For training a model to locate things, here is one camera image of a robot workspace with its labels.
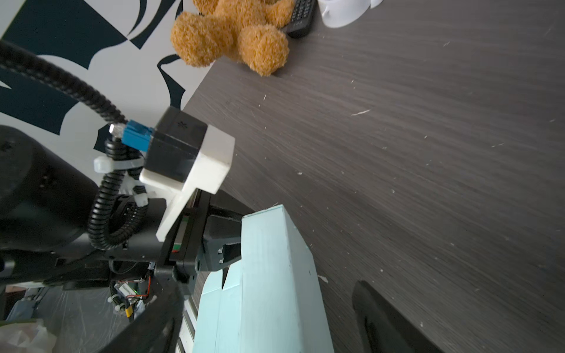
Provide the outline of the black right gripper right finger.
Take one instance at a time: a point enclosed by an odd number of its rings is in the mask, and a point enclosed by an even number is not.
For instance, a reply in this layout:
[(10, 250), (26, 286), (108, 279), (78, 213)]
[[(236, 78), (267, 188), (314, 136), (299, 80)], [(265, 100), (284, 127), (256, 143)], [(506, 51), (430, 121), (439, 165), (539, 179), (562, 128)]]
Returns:
[(356, 282), (352, 300), (363, 351), (371, 353), (441, 351), (368, 282), (364, 280)]

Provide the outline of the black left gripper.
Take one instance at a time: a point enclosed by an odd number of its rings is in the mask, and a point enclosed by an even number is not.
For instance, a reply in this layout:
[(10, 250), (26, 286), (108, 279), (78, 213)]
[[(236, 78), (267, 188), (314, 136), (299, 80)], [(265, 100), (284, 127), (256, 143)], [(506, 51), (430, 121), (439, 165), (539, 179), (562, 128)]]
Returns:
[(166, 240), (156, 227), (164, 201), (152, 199), (142, 228), (126, 244), (110, 250), (111, 260), (154, 263), (158, 276), (189, 282), (200, 272), (217, 272), (241, 260), (242, 219), (253, 209), (225, 191), (197, 191)]

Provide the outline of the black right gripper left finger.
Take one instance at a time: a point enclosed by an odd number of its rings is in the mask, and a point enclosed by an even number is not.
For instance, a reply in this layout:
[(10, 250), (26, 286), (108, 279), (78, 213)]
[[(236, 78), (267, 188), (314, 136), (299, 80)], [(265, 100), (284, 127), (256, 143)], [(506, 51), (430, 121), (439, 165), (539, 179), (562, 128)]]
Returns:
[(168, 280), (138, 319), (101, 349), (108, 353), (175, 352), (184, 311), (181, 283)]

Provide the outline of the light blue paper box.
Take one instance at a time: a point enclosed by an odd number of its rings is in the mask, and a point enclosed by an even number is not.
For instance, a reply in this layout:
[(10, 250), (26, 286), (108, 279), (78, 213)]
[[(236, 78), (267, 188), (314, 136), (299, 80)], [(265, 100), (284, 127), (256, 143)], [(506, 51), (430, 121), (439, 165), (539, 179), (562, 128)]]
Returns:
[(310, 248), (282, 205), (242, 220), (241, 260), (208, 275), (194, 352), (333, 352)]

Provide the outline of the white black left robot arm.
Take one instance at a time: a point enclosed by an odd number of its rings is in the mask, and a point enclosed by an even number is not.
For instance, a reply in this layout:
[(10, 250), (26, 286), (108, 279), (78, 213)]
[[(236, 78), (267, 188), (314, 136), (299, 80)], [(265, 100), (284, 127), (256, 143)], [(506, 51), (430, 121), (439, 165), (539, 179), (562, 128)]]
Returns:
[(176, 107), (153, 128), (128, 121), (77, 76), (7, 41), (1, 67), (82, 102), (110, 125), (94, 161), (100, 183), (22, 131), (1, 128), (2, 284), (189, 284), (240, 259), (251, 209), (221, 190), (232, 136)]

